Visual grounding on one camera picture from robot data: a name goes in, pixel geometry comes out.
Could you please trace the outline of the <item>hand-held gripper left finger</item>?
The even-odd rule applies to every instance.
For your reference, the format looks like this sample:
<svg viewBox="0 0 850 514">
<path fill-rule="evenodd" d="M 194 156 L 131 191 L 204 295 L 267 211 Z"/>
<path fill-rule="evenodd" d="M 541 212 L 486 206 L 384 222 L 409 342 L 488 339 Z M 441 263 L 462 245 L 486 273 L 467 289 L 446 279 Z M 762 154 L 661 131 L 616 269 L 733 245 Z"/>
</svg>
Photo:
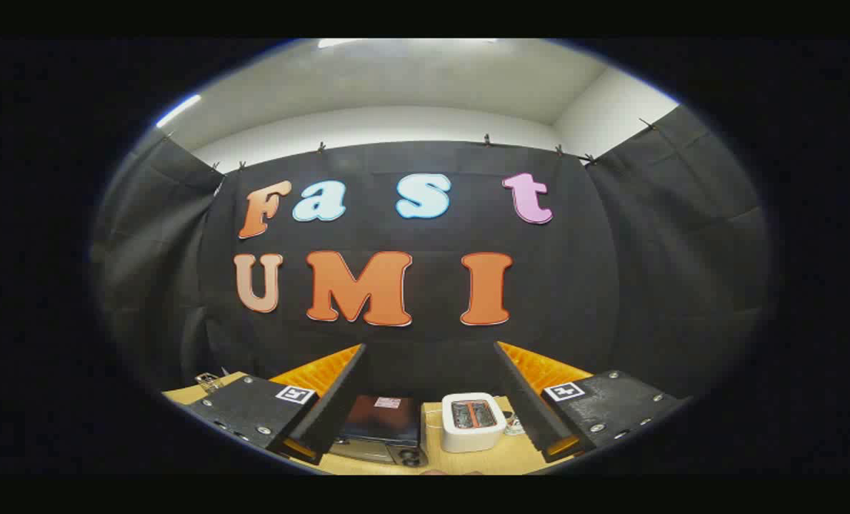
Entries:
<svg viewBox="0 0 850 514">
<path fill-rule="evenodd" d="M 243 374 L 186 410 L 259 450 L 317 465 L 352 410 L 366 359 L 359 344 L 275 378 Z"/>
</svg>

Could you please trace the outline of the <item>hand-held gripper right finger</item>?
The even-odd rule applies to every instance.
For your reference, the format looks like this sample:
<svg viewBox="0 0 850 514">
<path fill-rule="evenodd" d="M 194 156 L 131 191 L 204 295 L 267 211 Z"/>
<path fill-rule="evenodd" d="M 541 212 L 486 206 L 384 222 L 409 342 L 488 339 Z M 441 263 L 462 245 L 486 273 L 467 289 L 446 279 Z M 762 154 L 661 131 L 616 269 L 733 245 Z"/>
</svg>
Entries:
<svg viewBox="0 0 850 514">
<path fill-rule="evenodd" d="M 691 401 L 625 371 L 593 374 L 502 341 L 494 351 L 504 396 L 549 464 L 641 435 Z"/>
</svg>

